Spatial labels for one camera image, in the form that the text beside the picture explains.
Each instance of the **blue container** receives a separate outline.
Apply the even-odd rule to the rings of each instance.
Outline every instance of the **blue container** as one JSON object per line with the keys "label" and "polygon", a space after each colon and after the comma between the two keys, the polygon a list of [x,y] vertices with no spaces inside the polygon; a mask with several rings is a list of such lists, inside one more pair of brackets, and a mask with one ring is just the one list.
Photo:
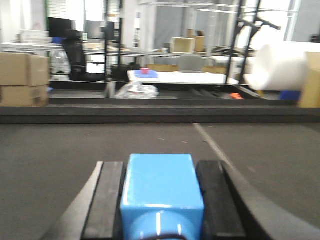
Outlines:
{"label": "blue container", "polygon": [[120,208],[124,240],[198,240],[205,206],[191,155],[132,154]]}
{"label": "blue container", "polygon": [[62,44],[65,38],[63,37],[53,37],[52,38],[52,43],[53,44]]}
{"label": "blue container", "polygon": [[280,100],[294,100],[299,101],[301,91],[282,91],[280,93]]}

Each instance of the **floor marking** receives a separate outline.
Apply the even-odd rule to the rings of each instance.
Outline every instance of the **floor marking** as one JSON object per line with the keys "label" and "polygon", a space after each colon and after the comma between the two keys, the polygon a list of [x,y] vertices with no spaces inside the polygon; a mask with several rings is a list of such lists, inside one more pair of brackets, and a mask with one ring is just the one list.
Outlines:
{"label": "floor marking", "polygon": [[209,144],[212,151],[217,154],[217,156],[224,162],[226,162],[233,170],[237,168],[230,161],[229,157],[224,153],[221,147],[210,137],[206,130],[199,123],[192,123],[198,133],[204,138],[204,140]]}

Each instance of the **office chair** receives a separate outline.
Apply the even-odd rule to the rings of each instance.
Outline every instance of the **office chair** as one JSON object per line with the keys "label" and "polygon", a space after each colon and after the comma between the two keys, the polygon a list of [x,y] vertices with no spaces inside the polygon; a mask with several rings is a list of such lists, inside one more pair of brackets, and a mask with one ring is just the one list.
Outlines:
{"label": "office chair", "polygon": [[[81,33],[76,30],[68,30],[67,38],[63,40],[62,46],[68,57],[71,72],[69,78],[75,82],[100,82],[105,81],[103,73],[88,73],[87,58],[81,41]],[[104,62],[93,62],[93,64],[105,64]]]}
{"label": "office chair", "polygon": [[181,73],[202,73],[206,59],[197,55],[184,55],[178,59],[178,71]]}

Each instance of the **monitor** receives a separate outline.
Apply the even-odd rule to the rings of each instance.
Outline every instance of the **monitor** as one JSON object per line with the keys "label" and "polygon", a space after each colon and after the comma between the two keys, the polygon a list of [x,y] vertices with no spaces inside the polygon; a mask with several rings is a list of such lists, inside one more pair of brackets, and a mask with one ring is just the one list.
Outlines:
{"label": "monitor", "polygon": [[[88,39],[105,39],[105,24],[103,21],[86,21],[86,32]],[[108,40],[115,40],[115,23],[108,21],[106,25]]]}
{"label": "monitor", "polygon": [[109,40],[115,40],[115,22],[113,21],[107,22],[106,32]]}
{"label": "monitor", "polygon": [[66,38],[66,30],[73,29],[72,20],[63,18],[48,18],[49,37],[51,38]]}
{"label": "monitor", "polygon": [[86,21],[86,33],[88,39],[104,39],[103,32],[101,32],[101,21]]}

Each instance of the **red cup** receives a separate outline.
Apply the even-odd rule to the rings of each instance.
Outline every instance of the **red cup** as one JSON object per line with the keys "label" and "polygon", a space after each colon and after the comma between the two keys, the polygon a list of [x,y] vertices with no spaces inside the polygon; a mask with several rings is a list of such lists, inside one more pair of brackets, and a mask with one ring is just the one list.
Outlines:
{"label": "red cup", "polygon": [[147,67],[141,67],[140,68],[141,74],[148,74],[149,73],[149,68]]}

